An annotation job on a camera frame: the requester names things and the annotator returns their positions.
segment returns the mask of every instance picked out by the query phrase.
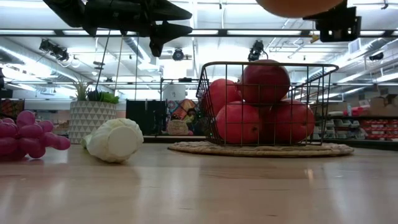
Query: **woven placemat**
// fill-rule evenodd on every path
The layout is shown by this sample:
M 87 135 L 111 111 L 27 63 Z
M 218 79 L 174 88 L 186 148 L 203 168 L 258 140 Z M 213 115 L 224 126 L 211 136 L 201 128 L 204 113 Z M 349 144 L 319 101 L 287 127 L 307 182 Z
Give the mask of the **woven placemat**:
M 352 147 L 343 144 L 324 143 L 322 146 L 258 146 L 234 147 L 219 146 L 210 142 L 178 142 L 169 146 L 170 150 L 194 154 L 241 157 L 325 157 L 345 156 L 354 152 Z

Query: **potted plant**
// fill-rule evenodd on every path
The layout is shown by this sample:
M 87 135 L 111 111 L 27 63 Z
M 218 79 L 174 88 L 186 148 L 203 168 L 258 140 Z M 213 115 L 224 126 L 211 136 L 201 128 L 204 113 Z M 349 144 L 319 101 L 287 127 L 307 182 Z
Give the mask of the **potted plant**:
M 70 105 L 69 139 L 72 144 L 79 144 L 88 134 L 96 131 L 103 123 L 116 119 L 116 104 L 119 97 L 112 93 L 98 90 L 89 91 L 93 82 L 74 82 L 77 101 Z

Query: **table surface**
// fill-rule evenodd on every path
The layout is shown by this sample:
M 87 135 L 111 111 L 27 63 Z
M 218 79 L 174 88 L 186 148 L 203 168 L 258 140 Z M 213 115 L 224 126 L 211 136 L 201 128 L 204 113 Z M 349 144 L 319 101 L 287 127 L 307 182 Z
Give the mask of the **table surface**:
M 398 152 L 267 159 L 145 144 L 124 164 L 80 146 L 0 164 L 0 223 L 398 223 Z

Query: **cabbage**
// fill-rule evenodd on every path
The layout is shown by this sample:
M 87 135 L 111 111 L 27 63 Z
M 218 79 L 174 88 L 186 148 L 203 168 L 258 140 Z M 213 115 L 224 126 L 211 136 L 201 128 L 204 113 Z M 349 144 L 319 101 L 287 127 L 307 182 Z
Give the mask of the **cabbage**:
M 112 119 L 82 141 L 88 152 L 106 162 L 123 162 L 144 142 L 138 124 L 130 119 Z

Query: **geometric pattern planter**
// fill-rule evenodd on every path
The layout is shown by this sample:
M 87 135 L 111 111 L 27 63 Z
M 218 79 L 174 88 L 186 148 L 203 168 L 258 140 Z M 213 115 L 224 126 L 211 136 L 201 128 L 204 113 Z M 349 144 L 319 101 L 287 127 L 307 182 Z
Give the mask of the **geometric pattern planter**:
M 80 144 L 87 134 L 96 131 L 103 123 L 116 119 L 116 105 L 95 101 L 70 103 L 69 140 Z

